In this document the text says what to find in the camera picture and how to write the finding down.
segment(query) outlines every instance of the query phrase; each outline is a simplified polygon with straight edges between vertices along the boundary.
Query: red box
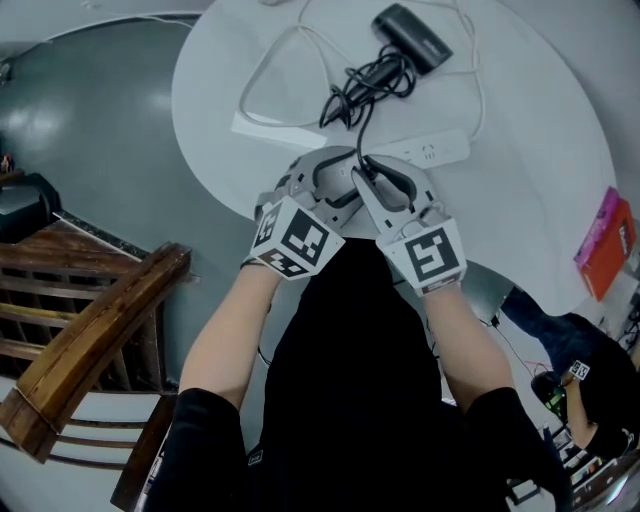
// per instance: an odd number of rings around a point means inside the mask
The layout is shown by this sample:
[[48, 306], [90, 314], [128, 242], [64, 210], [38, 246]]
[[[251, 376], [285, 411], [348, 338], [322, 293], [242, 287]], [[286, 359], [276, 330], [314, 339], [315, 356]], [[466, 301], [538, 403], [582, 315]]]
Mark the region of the red box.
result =
[[636, 243], [629, 203], [620, 200], [586, 265], [580, 269], [587, 288], [598, 301], [606, 295]]

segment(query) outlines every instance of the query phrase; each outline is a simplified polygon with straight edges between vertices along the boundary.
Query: person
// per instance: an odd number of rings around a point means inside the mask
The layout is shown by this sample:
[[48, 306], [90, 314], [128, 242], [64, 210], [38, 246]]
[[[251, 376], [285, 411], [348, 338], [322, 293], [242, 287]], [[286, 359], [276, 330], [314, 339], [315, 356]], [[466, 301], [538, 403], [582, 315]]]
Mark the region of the person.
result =
[[280, 278], [241, 269], [184, 365], [145, 510], [509, 510], [534, 479], [571, 510], [568, 475], [526, 415], [505, 354], [457, 285], [423, 304], [457, 406], [417, 312], [373, 241], [347, 240], [312, 278], [265, 386], [245, 456], [239, 409]]
[[[566, 416], [575, 444], [605, 459], [637, 448], [640, 414], [630, 397], [640, 392], [640, 378], [624, 349], [577, 314], [545, 314], [517, 288], [507, 297], [502, 311], [537, 338], [549, 355], [553, 372], [540, 378], [551, 386], [564, 386]], [[582, 381], [569, 372], [576, 361], [589, 367]]]

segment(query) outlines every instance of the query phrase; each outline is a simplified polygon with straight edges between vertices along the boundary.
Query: black wristband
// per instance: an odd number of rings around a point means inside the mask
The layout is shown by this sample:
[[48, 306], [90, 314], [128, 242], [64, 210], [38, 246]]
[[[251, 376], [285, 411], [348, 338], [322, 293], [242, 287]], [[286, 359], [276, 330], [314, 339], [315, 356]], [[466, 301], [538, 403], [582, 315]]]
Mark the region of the black wristband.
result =
[[265, 266], [264, 263], [260, 262], [260, 260], [258, 260], [256, 258], [251, 258], [251, 259], [244, 260], [242, 262], [242, 264], [240, 265], [240, 270], [242, 270], [247, 265], [256, 265], [256, 266], [259, 266], [259, 267], [264, 267]]

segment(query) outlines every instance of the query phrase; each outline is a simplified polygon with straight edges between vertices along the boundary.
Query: black shirt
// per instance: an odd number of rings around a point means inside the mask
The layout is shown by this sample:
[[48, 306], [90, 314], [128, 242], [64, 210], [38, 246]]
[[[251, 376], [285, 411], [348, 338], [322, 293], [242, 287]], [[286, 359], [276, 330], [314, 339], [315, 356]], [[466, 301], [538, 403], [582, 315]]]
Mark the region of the black shirt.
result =
[[349, 241], [320, 277], [269, 369], [261, 454], [248, 465], [231, 404], [183, 393], [148, 512], [507, 511], [507, 478], [535, 479], [570, 510], [568, 476], [514, 390], [466, 416], [442, 402], [420, 317], [373, 242]]
[[598, 424], [586, 450], [606, 459], [620, 457], [638, 444], [638, 408], [630, 397], [639, 390], [639, 377], [627, 353], [607, 338], [587, 361], [590, 371], [580, 383], [589, 421]]
[[[512, 389], [484, 395], [466, 418], [432, 404], [420, 424], [336, 406], [290, 442], [263, 438], [249, 466], [236, 409], [206, 391], [182, 393], [145, 510], [506, 512], [507, 478], [534, 478], [570, 503], [568, 477]], [[336, 415], [351, 420], [332, 424]]]

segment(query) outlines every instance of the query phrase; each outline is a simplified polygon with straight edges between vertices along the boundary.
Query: black sleeve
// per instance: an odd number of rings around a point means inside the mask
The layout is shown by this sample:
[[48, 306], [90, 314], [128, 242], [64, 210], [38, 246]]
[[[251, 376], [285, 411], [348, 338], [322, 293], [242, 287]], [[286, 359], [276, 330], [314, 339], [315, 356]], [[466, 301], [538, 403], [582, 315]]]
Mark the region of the black sleeve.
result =
[[177, 400], [164, 458], [145, 512], [244, 508], [246, 460], [238, 411], [224, 398], [189, 389]]
[[512, 388], [491, 391], [471, 405], [467, 423], [507, 479], [533, 480], [553, 494], [557, 511], [572, 510], [571, 479], [527, 416]]
[[637, 434], [610, 425], [598, 425], [598, 430], [585, 451], [604, 459], [622, 457], [635, 448]]

